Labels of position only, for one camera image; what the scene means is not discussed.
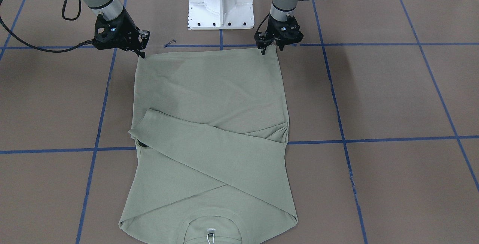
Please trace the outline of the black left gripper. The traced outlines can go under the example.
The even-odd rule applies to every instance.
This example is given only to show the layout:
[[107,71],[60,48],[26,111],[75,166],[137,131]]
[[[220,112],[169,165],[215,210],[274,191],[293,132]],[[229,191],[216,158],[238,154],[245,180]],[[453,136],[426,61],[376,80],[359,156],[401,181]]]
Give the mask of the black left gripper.
[[[265,32],[261,32],[259,29],[266,19],[268,20],[268,26]],[[265,55],[266,48],[274,42],[280,51],[283,51],[284,46],[299,43],[303,38],[304,34],[300,31],[300,25],[296,18],[291,15],[286,16],[285,22],[281,22],[267,14],[254,34],[256,47],[261,48],[262,56]]]

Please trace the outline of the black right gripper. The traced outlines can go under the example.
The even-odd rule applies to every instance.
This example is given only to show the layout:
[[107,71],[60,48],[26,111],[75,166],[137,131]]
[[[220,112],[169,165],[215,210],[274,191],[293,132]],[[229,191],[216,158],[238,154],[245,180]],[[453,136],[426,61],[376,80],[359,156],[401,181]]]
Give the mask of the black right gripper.
[[135,52],[145,58],[145,48],[150,38],[150,31],[140,30],[125,8],[119,16],[106,20],[102,14],[97,15],[95,22],[93,46],[99,50],[118,48]]

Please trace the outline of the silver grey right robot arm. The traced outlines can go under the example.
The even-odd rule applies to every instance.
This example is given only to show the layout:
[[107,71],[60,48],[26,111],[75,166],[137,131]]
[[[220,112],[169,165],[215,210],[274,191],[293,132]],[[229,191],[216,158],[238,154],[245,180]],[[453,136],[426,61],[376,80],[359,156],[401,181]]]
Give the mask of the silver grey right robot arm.
[[145,58],[150,32],[140,30],[130,17],[121,0],[83,0],[97,19],[91,44],[99,49],[118,48],[132,51]]

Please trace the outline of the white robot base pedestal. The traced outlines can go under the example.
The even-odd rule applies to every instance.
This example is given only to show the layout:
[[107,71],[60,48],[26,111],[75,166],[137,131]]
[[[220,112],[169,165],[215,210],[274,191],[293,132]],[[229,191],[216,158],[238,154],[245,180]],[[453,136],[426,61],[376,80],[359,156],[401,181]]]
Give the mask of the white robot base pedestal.
[[188,0],[190,30],[242,30],[253,28],[253,0]]

